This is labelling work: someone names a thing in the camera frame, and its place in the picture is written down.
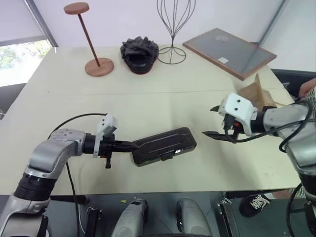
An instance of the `paper bag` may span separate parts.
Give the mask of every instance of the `paper bag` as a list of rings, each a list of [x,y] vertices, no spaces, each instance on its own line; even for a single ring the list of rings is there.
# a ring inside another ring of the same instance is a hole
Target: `paper bag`
[[[267,90],[262,89],[258,74],[256,75],[255,82],[240,89],[238,95],[250,100],[252,105],[258,108],[258,111],[262,111],[264,106],[276,107],[270,93]]]

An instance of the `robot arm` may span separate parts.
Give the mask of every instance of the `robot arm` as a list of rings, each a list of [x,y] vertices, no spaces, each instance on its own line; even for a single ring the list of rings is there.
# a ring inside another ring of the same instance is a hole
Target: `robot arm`
[[[112,152],[131,152],[137,145],[115,141],[116,119],[104,116],[97,136],[82,131],[59,129],[33,151],[15,192],[10,195],[0,217],[0,237],[44,236],[48,224],[43,216],[50,194],[70,157],[83,153],[107,158]]]
[[[244,133],[251,138],[257,133],[265,133],[285,124],[303,121],[309,114],[308,108],[302,104],[292,104],[279,109],[265,108],[264,111],[259,112],[252,106],[250,101],[236,94],[228,95],[220,106],[214,107],[211,111],[218,111],[220,115],[224,116],[225,134],[219,134],[215,131],[203,133],[213,139],[233,143],[249,140],[238,140],[237,138],[240,133]],[[279,136],[285,141],[292,133],[296,132],[299,126],[299,124],[288,126],[273,133],[273,135]],[[233,135],[228,134],[230,129],[234,131]],[[315,223],[316,122],[306,123],[294,137],[287,141],[285,151],[298,172],[308,200],[306,205],[306,208],[308,208],[306,213],[309,213],[308,215],[310,216],[307,218],[308,225],[311,222]]]

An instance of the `white wall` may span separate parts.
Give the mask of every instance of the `white wall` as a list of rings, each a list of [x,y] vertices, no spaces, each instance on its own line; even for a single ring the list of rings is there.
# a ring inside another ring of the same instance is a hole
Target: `white wall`
[[[63,7],[74,0],[35,0],[59,46],[87,46],[78,17]],[[121,45],[136,36],[148,36],[159,44],[170,36],[156,10],[156,0],[86,0],[90,10],[82,14],[95,46]],[[213,28],[248,41],[258,41],[280,0],[197,0],[192,18],[175,39],[183,43]]]
[[[316,71],[316,0],[290,0],[263,47],[276,69]]]

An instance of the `wooden frame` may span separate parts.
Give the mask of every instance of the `wooden frame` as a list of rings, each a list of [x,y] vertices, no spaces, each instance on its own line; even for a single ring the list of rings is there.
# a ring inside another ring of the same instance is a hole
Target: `wooden frame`
[[[203,37],[203,36],[205,36],[205,35],[207,35],[207,34],[213,32],[213,31],[217,31],[217,30],[222,31],[222,30],[219,29],[219,28],[215,28],[215,29],[213,29],[213,30],[211,30],[211,31],[208,31],[208,32],[202,34],[202,35],[199,35],[199,36],[197,36],[197,37],[194,37],[193,39],[190,39],[189,41],[184,42],[184,43],[183,43],[183,46],[186,47],[186,48],[188,48],[188,49],[190,49],[191,51],[193,51],[194,53],[198,54],[199,56],[205,58],[206,60],[210,61],[211,63],[215,64],[216,66],[220,67],[221,69],[225,70],[226,72],[232,74],[233,76],[237,77],[237,78],[240,79],[240,80],[245,80],[247,77],[249,77],[250,75],[252,75],[253,73],[255,73],[258,69],[260,69],[260,68],[263,67],[264,65],[268,64],[270,61],[272,61],[273,59],[275,59],[275,58],[277,57],[275,54],[273,54],[273,53],[271,53],[271,52],[269,52],[269,51],[267,51],[267,50],[265,50],[265,49],[263,49],[263,48],[260,48],[260,47],[256,46],[256,45],[253,44],[253,43],[247,42],[247,41],[245,41],[244,39],[238,38],[238,37],[236,37],[236,36],[234,36],[234,35],[232,35],[232,34],[230,34],[230,33],[228,33],[228,32],[222,31],[223,33],[225,33],[225,34],[227,34],[227,35],[230,35],[231,37],[236,38],[237,40],[240,40],[240,41],[242,41],[242,42],[245,42],[245,43],[251,45],[252,47],[254,47],[254,48],[256,48],[256,49],[259,49],[259,50],[261,50],[261,51],[264,51],[264,52],[267,52],[267,53],[270,54],[270,57],[269,57],[267,60],[265,60],[265,61],[263,61],[262,63],[258,64],[258,65],[257,65],[256,67],[254,67],[251,71],[249,71],[248,73],[245,73],[245,74],[240,74],[240,73],[234,71],[233,69],[231,69],[230,67],[228,67],[227,65],[225,65],[225,64],[223,64],[223,63],[221,63],[221,62],[219,62],[217,59],[212,58],[211,56],[204,54],[203,52],[199,51],[198,49],[196,49],[195,47],[193,47],[193,46],[190,45],[193,41],[195,41],[195,40],[197,40],[197,39],[199,39],[199,38],[201,38],[201,37]]]

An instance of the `wire sculpture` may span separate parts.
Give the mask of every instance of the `wire sculpture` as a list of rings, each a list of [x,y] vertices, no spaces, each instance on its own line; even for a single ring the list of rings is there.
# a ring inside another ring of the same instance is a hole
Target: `wire sculpture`
[[[159,54],[169,53],[170,58],[168,61],[162,60],[161,58],[158,58],[158,60],[165,64],[178,64],[183,62],[187,55],[184,50],[173,45],[174,38],[192,16],[196,7],[196,0],[187,0],[186,8],[179,20],[177,20],[178,0],[173,1],[172,18],[168,16],[165,2],[165,0],[157,0],[157,11],[171,36],[171,45],[159,50]],[[172,55],[174,54],[179,55],[176,60],[172,60]]]

